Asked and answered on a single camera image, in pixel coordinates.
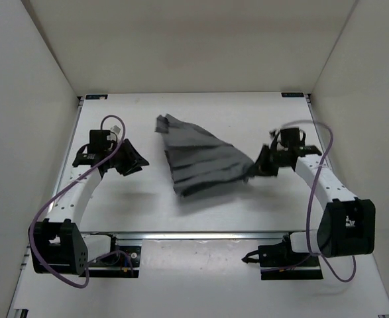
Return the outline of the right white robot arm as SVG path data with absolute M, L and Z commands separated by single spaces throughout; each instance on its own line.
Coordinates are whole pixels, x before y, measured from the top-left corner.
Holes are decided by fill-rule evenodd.
M 359 199 L 327 166 L 316 146 L 272 150 L 264 145 L 256 160 L 257 176 L 277 176 L 280 168 L 292 168 L 314 190 L 323 209 L 318 229 L 294 232 L 279 249 L 281 261 L 294 265 L 304 253 L 326 258 L 370 254 L 374 251 L 376 208 L 369 199 Z

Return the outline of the grey pleated skirt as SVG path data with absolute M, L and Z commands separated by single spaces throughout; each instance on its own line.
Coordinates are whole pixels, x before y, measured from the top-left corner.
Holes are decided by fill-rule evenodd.
M 176 195 L 187 197 L 214 186 L 247 181 L 254 161 L 199 125 L 169 114 L 156 118 Z

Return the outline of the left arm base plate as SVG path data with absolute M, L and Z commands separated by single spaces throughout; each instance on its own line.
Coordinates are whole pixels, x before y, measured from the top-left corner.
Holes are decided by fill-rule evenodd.
M 90 278 L 138 278 L 142 246 L 116 235 L 91 233 L 83 236 L 88 251 Z

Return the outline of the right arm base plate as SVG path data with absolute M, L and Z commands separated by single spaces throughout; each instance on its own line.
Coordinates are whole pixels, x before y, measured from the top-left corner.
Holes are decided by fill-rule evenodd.
M 318 257 L 292 252 L 285 242 L 260 245 L 241 260 L 245 264 L 258 264 L 262 281 L 323 279 Z

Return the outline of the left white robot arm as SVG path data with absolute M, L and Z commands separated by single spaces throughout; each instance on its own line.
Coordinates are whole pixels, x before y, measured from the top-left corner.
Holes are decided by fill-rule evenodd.
M 84 276 L 99 260 L 112 264 L 125 253 L 111 234 L 83 236 L 79 226 L 90 199 L 109 170 L 129 176 L 148 166 L 128 139 L 102 132 L 77 152 L 70 183 L 50 202 L 45 217 L 28 229 L 32 266 L 37 274 Z

